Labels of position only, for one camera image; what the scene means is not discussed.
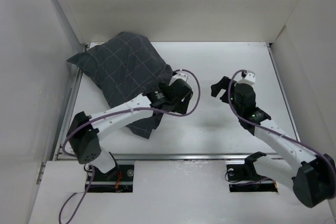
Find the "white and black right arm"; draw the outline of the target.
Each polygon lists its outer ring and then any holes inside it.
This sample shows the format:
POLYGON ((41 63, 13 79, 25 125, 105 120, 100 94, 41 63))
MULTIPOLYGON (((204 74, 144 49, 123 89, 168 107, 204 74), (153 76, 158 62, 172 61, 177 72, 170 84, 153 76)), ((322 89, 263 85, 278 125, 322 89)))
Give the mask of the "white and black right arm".
POLYGON ((263 152, 253 153, 245 158, 245 176, 250 179, 264 176, 283 184, 308 208, 324 200, 334 199, 333 158, 292 139, 282 131, 269 114, 257 107, 256 94, 252 88, 255 74, 243 70, 241 75, 238 82, 223 77, 211 86, 211 95, 216 97, 224 90, 220 100, 229 104, 241 126, 270 146, 284 160, 282 163, 263 152))

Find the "dark grey checked pillowcase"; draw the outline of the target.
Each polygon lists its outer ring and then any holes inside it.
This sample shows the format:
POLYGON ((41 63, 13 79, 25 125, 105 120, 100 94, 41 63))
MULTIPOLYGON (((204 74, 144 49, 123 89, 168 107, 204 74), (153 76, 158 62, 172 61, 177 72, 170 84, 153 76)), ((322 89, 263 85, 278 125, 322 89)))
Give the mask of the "dark grey checked pillowcase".
POLYGON ((159 83, 169 84, 173 70, 145 36, 123 31, 67 59, 102 91, 109 107, 121 105, 159 83))

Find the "aluminium front table rail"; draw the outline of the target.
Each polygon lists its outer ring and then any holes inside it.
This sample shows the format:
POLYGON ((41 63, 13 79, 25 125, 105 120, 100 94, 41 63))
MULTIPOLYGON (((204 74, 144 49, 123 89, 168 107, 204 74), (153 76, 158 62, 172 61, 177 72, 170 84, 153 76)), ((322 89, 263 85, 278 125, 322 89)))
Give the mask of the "aluminium front table rail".
MULTIPOLYGON (((237 154, 113 154, 118 161, 136 160, 136 161, 181 161, 181 160, 217 160, 217 159, 245 159, 249 153, 237 154)), ((272 159, 282 159, 280 155, 268 153, 272 159)), ((55 154, 50 158, 51 161, 76 161, 74 157, 63 153, 55 154)))

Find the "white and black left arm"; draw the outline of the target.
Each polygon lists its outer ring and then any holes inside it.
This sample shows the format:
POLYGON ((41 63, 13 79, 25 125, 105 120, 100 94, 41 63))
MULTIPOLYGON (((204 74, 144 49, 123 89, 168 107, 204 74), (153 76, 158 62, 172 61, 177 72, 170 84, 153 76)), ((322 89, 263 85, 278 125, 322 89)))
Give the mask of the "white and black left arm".
POLYGON ((176 74, 169 84, 159 85, 135 98, 100 113, 77 113, 71 122, 65 140, 79 164, 90 164, 106 180, 117 176, 118 164, 113 155, 101 147, 100 142, 112 132, 135 121, 154 119, 167 114, 185 116, 193 95, 187 84, 187 75, 176 74))

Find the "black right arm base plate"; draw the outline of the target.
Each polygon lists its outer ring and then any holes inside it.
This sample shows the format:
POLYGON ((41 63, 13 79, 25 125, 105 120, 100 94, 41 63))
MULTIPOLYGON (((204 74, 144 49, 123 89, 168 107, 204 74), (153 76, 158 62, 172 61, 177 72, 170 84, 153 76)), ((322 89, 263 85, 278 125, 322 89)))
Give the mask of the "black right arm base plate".
POLYGON ((231 193, 277 193, 274 180, 250 172, 245 164, 227 164, 225 179, 229 183, 231 193))

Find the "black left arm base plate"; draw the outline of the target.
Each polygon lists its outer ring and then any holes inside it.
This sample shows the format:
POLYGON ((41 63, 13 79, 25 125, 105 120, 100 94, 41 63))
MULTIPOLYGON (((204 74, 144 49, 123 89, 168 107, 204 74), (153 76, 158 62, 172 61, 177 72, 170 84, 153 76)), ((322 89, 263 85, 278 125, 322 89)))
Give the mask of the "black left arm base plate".
POLYGON ((134 179, 134 165, 121 164, 119 171, 110 179, 99 171, 94 169, 95 175, 91 184, 92 168, 89 165, 84 166, 84 171, 87 173, 85 190, 89 193, 132 193, 134 179))

